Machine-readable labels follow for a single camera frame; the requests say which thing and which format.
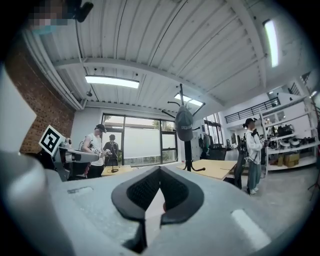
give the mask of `white shirt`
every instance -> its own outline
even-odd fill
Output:
[[[256,134],[252,136],[253,131],[247,130],[245,133],[246,147],[248,149],[248,159],[253,161],[256,165],[261,162],[261,149],[263,145],[260,142],[259,136]]]
[[[102,149],[102,140],[100,137],[96,137],[93,133],[90,133],[89,135],[86,136],[86,138],[90,138],[91,142],[89,143],[89,148],[92,145],[92,147],[90,148],[91,151],[93,153],[96,153],[100,156],[101,153],[101,149]],[[92,166],[102,166],[104,165],[104,157],[99,157],[98,161],[92,162],[91,165]]]

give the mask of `gray cap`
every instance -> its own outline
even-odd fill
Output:
[[[179,108],[178,114],[175,117],[175,129],[178,137],[183,142],[191,141],[193,138],[192,125],[194,118],[186,106]]]

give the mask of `black rubber cover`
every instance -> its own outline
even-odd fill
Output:
[[[167,210],[161,225],[187,221],[204,202],[204,193],[197,184],[159,166],[119,184],[111,200],[124,218],[144,223],[145,212],[159,189]]]

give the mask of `black coat rack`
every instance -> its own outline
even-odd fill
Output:
[[[184,102],[184,93],[183,93],[183,90],[182,90],[182,83],[180,83],[180,98],[181,98],[181,104],[182,106],[185,105],[185,102]],[[173,103],[173,104],[177,104],[179,107],[180,107],[180,104],[177,103],[177,102],[174,102],[174,101],[168,101],[168,103]],[[194,117],[196,113],[199,112],[199,110],[204,106],[206,105],[206,103],[202,103],[202,105],[192,114],[192,116]],[[169,114],[167,113],[166,111],[162,110],[162,113],[165,113],[167,114],[168,116],[172,117],[172,118],[176,118],[174,115],[172,114]],[[200,126],[195,128],[195,129],[192,129],[193,131],[195,130],[198,130],[200,129]],[[192,166],[192,150],[191,150],[191,140],[189,141],[185,141],[184,142],[184,153],[185,153],[185,167],[183,168],[184,170],[187,169],[187,171],[191,172],[191,169],[194,170],[195,172],[198,172],[198,171],[204,171],[206,168],[203,167],[201,169],[194,169],[194,167]]]

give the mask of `desk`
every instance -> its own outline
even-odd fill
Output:
[[[113,169],[118,169],[117,172],[111,172]],[[106,166],[101,173],[101,176],[110,176],[110,175],[118,175],[131,172],[133,168],[130,165],[121,165],[121,166]]]
[[[192,166],[196,170],[205,167],[205,170],[194,171],[191,169],[191,172],[223,181],[227,177],[227,175],[230,173],[230,171],[235,167],[236,163],[237,161],[219,161],[219,160],[201,159],[201,160],[192,162]],[[183,169],[185,168],[185,164],[179,165],[177,166],[177,168]]]

